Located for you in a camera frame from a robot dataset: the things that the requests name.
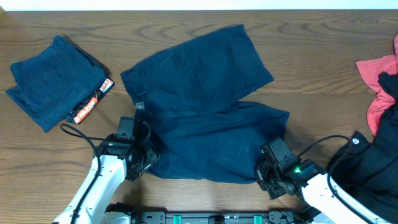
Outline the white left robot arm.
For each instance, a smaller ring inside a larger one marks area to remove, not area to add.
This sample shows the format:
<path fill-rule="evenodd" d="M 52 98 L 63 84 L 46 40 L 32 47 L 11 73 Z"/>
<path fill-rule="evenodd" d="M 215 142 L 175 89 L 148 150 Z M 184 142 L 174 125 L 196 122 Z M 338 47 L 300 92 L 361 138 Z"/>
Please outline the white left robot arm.
<path fill-rule="evenodd" d="M 150 141 L 112 134 L 96 148 L 90 171 L 67 208 L 54 223 L 140 223 L 136 211 L 125 203 L 111 203 L 125 180 L 138 179 L 159 159 Z"/>

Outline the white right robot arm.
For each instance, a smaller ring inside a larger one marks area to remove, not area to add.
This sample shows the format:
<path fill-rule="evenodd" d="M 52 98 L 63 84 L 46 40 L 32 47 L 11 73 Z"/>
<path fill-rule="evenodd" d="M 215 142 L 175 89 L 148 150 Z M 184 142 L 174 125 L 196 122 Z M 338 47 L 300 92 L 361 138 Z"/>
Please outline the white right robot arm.
<path fill-rule="evenodd" d="M 323 168 L 310 159 L 287 159 L 255 168 L 257 183 L 271 200 L 285 194 L 308 205 L 311 223 L 388 223 L 345 192 Z"/>

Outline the navy blue shorts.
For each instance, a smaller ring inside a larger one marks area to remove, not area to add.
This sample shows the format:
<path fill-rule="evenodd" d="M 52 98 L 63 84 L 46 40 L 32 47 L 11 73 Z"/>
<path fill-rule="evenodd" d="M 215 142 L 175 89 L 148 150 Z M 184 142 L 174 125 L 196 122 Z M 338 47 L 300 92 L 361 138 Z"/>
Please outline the navy blue shorts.
<path fill-rule="evenodd" d="M 262 146 L 285 135 L 289 113 L 244 97 L 273 81 L 243 25 L 162 50 L 122 72 L 160 159 L 151 174 L 250 184 Z"/>

